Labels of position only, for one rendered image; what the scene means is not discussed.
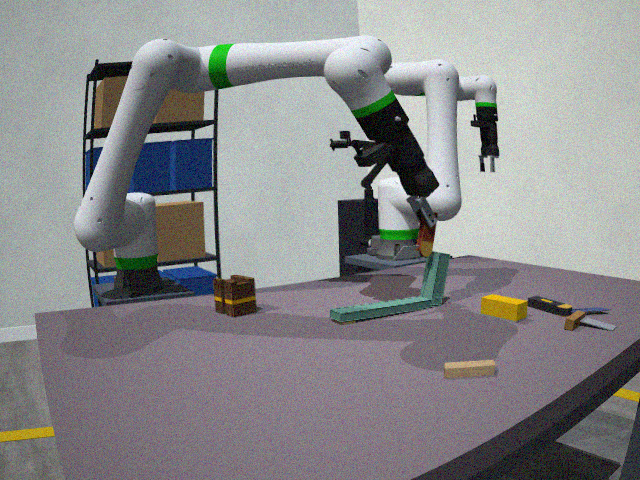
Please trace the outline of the green l-shaped bar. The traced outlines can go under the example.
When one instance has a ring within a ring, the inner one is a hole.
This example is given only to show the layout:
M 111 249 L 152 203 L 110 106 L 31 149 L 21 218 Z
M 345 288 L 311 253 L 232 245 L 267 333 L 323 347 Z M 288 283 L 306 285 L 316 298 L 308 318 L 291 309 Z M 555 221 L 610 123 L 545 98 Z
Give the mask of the green l-shaped bar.
M 346 322 L 441 306 L 449 261 L 450 254 L 432 251 L 426 259 L 421 293 L 418 297 L 332 308 L 330 318 Z

